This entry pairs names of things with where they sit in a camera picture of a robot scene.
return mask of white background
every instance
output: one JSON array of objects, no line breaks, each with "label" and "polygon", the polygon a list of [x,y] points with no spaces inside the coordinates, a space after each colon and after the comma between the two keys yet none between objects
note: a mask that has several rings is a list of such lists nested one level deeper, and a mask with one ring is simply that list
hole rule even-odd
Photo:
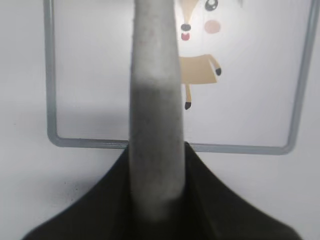
[{"label": "white background", "polygon": [[[213,12],[205,2],[195,7],[190,40],[180,40],[179,50],[212,54],[222,75],[216,84],[191,86],[185,139],[284,147],[311,1],[246,0],[241,8],[224,0]],[[54,9],[59,136],[127,140],[133,0],[56,0]],[[208,20],[219,21],[221,31],[207,34]]]},{"label": "white background", "polygon": [[[293,226],[305,240],[320,239],[320,26],[297,146],[289,155],[201,153],[232,190]],[[0,1],[0,239],[29,230],[85,194],[120,150],[70,149],[46,134],[43,5]]]}]

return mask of cartoon nose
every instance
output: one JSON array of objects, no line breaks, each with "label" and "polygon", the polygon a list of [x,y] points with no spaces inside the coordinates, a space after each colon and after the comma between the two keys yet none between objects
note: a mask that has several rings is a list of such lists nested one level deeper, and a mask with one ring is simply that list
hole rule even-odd
[{"label": "cartoon nose", "polygon": [[190,31],[191,30],[191,26],[190,26],[190,24],[182,24],[181,25],[181,30],[182,31],[185,31],[185,32],[188,32],[188,31]]}]

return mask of black plastic base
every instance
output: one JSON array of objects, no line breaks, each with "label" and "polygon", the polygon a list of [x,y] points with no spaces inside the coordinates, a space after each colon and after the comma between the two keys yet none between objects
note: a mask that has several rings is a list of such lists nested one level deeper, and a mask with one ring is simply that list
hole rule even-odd
[{"label": "black plastic base", "polygon": [[[126,149],[91,191],[24,240],[139,239],[132,216],[128,158]],[[186,188],[173,239],[301,239],[293,229],[257,210],[227,188],[188,143],[185,144],[185,161]],[[163,233],[157,239],[168,238]]]}]

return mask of cartoon eye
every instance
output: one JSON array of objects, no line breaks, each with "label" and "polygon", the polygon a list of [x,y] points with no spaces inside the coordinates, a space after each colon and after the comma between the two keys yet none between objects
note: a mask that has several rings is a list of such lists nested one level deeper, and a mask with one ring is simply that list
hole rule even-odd
[{"label": "cartoon eye", "polygon": [[207,0],[205,3],[205,10],[209,12],[216,10],[217,7],[218,7],[218,0]]}]

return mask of cartoon character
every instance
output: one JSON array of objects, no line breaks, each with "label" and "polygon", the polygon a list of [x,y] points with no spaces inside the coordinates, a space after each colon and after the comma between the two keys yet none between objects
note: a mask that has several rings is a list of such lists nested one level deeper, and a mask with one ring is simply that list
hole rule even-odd
[{"label": "cartoon character", "polygon": [[176,1],[181,79],[185,85],[186,110],[192,105],[190,85],[214,84],[217,76],[223,72],[219,62],[211,54],[205,53],[203,41],[205,35],[219,33],[222,28],[221,23],[215,19],[215,11],[219,8],[220,1],[228,0]]}]

